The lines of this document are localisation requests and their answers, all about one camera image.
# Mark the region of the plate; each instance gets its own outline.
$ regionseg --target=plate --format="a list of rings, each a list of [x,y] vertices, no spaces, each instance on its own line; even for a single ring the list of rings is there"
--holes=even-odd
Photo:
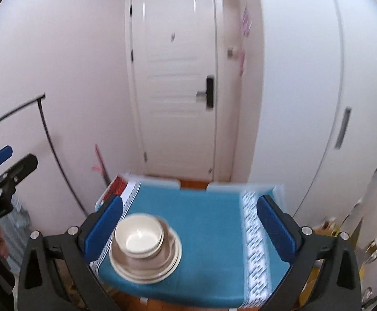
[[[177,260],[178,253],[175,246],[175,238],[171,236],[173,239],[173,243],[170,248],[170,254],[167,258],[167,261],[164,263],[164,265],[161,265],[161,267],[157,269],[132,269],[130,267],[127,267],[125,265],[122,265],[118,263],[124,270],[126,270],[127,275],[136,278],[136,279],[154,279],[157,277],[162,276],[163,274],[167,273],[167,271],[170,270],[170,268],[173,267],[175,261]]]
[[[112,258],[112,251],[111,247],[109,248],[109,259],[112,265],[112,268],[115,270],[115,272],[120,275],[123,279],[126,279],[127,281],[130,281],[132,283],[136,284],[153,284],[153,283],[158,283],[167,277],[169,277],[175,269],[177,269],[177,266],[179,265],[181,261],[181,256],[183,254],[183,246],[181,244],[181,240],[177,233],[170,228],[170,233],[173,235],[175,242],[174,242],[174,247],[175,247],[175,254],[174,258],[171,261],[171,264],[163,271],[163,274],[159,277],[155,278],[146,278],[146,277],[139,277],[136,276],[135,274],[132,274],[131,272],[127,271],[124,267],[119,265],[113,258]]]

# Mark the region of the wardrobe handle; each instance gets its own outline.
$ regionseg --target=wardrobe handle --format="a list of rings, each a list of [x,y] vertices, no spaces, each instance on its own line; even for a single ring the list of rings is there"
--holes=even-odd
[[[350,121],[351,110],[352,109],[350,107],[345,108],[343,121],[341,123],[341,130],[338,134],[337,143],[335,144],[336,150],[339,150],[343,144],[345,134],[347,133],[348,122]]]
[[[214,77],[213,76],[207,76],[206,79],[206,102],[207,102],[207,108],[213,109],[214,108]]]

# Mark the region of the white patterned border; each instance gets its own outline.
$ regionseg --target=white patterned border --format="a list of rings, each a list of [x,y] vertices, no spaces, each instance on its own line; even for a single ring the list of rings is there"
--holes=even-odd
[[[261,306],[272,293],[264,229],[256,211],[255,192],[240,195],[245,262],[245,299],[241,308]]]
[[[124,209],[123,209],[122,215],[119,218],[118,222],[121,221],[127,215],[129,209],[131,208],[132,203],[134,202],[136,195],[138,194],[140,185],[141,184],[138,183],[138,182],[136,182],[136,183],[135,182],[134,183],[129,182],[128,185],[127,185],[127,188],[124,189],[123,194],[121,195],[122,201],[124,203]],[[99,278],[99,267],[101,266],[106,255],[109,253],[109,247],[110,247],[110,244],[112,242],[112,238],[113,238],[114,233],[115,233],[115,228],[113,229],[111,236],[109,237],[107,243],[105,244],[105,247],[103,247],[102,253],[99,256],[99,258],[96,261],[90,263],[90,268],[92,269],[92,271],[94,272],[94,274],[98,278]]]

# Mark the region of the door handle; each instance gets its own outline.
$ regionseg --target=door handle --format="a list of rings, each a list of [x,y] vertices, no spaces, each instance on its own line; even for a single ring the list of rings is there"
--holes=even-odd
[[[214,77],[213,76],[207,77],[206,91],[198,91],[196,97],[206,99],[207,109],[214,108]]]
[[[207,92],[206,91],[198,91],[196,97],[197,98],[207,98]]]

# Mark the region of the screw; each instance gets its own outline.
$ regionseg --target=screw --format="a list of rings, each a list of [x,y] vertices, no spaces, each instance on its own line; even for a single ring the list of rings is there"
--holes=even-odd
[[[40,233],[36,230],[36,231],[33,231],[31,234],[30,234],[30,238],[35,240],[37,239],[38,237],[40,236]]]
[[[306,236],[309,236],[309,235],[312,234],[312,228],[310,228],[310,227],[302,227],[301,230],[304,233],[304,235],[306,235]]]
[[[346,232],[341,232],[340,233],[340,237],[344,240],[344,241],[346,241],[346,240],[348,240],[349,238],[350,238],[350,236],[346,233]]]
[[[372,296],[372,288],[368,287],[365,289],[364,294],[362,295],[362,302],[366,304]]]
[[[373,263],[376,259],[377,259],[377,250],[374,251],[374,253],[370,257],[368,257],[368,259],[366,260],[366,263],[367,264]]]
[[[73,226],[73,227],[70,227],[68,230],[67,230],[67,233],[69,235],[76,235],[79,231],[79,228],[76,227],[76,226]]]

